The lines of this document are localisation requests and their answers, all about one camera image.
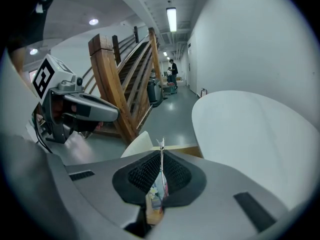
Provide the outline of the dark grey machine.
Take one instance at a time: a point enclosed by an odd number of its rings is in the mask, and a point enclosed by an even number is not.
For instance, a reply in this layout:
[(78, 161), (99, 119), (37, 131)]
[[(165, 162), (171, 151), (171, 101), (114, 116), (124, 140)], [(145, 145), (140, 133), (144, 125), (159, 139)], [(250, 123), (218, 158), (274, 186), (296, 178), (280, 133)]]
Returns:
[(150, 79), (147, 85), (147, 95), (151, 106), (158, 107), (163, 101), (163, 91), (159, 79)]

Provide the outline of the ceiling lamp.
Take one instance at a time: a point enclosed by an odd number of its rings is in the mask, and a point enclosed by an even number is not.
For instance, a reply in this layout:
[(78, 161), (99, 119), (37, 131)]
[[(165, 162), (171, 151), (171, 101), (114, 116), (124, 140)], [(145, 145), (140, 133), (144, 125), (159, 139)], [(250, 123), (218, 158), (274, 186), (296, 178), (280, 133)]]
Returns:
[(176, 7), (166, 8), (167, 19), (169, 23), (169, 29), (171, 32), (177, 31), (177, 9)]

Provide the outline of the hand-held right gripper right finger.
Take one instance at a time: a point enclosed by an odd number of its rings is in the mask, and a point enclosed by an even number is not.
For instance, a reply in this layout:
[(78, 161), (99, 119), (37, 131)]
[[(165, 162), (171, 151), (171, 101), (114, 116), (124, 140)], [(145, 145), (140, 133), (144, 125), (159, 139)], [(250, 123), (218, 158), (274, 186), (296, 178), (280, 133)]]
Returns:
[[(149, 240), (277, 240), (301, 214), (305, 203), (287, 208), (268, 191), (237, 169), (217, 162), (174, 152), (206, 175), (203, 192), (190, 204), (167, 208), (149, 233)], [(248, 192), (276, 223), (258, 232), (234, 196)]]

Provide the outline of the wooden tray with items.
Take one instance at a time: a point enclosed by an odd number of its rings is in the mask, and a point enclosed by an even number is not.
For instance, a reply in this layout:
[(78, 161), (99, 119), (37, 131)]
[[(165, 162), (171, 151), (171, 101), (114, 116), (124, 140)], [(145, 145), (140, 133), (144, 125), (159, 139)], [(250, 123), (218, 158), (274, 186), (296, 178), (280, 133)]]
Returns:
[[(158, 146), (154, 146), (149, 133), (144, 131), (141, 133), (124, 151), (122, 158), (133, 156), (139, 153), (158, 150)], [(182, 154), (191, 155), (194, 157), (202, 158), (203, 155), (197, 145), (186, 144), (186, 145), (166, 145), (165, 149), (170, 152), (179, 152)], [(154, 226), (158, 224), (164, 215), (164, 209), (153, 209), (151, 200), (149, 197), (149, 192), (145, 196), (146, 200), (146, 221), (149, 225)]]

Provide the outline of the wooden staircase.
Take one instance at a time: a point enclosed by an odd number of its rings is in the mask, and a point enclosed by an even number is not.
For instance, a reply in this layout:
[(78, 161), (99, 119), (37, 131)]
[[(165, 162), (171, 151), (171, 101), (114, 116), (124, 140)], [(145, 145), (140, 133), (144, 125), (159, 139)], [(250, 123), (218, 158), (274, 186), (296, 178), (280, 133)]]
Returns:
[(100, 130), (101, 134), (120, 137), (129, 145), (134, 141), (152, 107), (148, 97), (148, 83), (152, 70), (161, 80), (158, 57), (158, 39), (151, 27), (139, 40), (135, 31), (130, 37), (118, 41), (97, 34), (88, 42), (93, 75), (89, 82), (97, 88), (100, 97), (119, 109), (118, 119), (112, 126)]

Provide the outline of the person's black striped shirt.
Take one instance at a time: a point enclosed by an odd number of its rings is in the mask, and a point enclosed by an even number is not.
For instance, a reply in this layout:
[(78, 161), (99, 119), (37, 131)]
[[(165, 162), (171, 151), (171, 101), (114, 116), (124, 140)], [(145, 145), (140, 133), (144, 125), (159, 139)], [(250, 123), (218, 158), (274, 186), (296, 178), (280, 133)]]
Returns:
[(46, 18), (52, 3), (53, 0), (39, 0), (33, 11), (9, 37), (6, 45), (9, 53), (43, 40)]

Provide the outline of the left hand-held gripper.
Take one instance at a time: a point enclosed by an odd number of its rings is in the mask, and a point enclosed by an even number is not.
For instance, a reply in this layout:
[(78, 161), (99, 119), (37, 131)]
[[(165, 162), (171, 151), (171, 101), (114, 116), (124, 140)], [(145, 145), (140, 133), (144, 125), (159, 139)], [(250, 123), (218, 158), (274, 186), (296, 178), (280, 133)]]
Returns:
[(39, 99), (49, 142), (64, 144), (73, 132), (92, 133), (99, 122), (114, 122), (120, 114), (113, 104), (85, 93), (83, 79), (50, 54), (38, 67), (31, 88)]

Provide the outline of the small grey metal tool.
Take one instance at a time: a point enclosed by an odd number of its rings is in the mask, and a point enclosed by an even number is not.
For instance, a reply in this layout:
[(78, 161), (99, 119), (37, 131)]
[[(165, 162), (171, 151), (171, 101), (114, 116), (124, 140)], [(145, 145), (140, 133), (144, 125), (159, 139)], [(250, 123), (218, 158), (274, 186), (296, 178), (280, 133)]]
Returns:
[(163, 202), (164, 199), (168, 196), (167, 180), (164, 173), (165, 138), (163, 137), (162, 140), (157, 140), (157, 142), (160, 151), (160, 168), (158, 177), (156, 179), (156, 185), (160, 200)]

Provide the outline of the floral printed packet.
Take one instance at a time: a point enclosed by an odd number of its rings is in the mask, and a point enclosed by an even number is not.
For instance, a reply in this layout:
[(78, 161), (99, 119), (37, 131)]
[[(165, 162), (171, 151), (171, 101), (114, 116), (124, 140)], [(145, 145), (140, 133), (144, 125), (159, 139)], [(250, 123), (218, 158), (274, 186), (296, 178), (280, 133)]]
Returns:
[(152, 209), (159, 210), (162, 207), (164, 198), (169, 195), (167, 180), (166, 177), (163, 176), (162, 172), (158, 174), (148, 194), (151, 200)]

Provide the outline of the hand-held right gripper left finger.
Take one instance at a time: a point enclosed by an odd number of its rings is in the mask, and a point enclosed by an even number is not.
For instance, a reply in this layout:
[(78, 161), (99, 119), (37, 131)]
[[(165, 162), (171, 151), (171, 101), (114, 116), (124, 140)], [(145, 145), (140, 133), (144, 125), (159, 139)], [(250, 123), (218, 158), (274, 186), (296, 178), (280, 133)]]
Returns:
[(96, 163), (59, 165), (59, 195), (76, 240), (158, 240), (146, 195), (160, 171), (157, 151)]

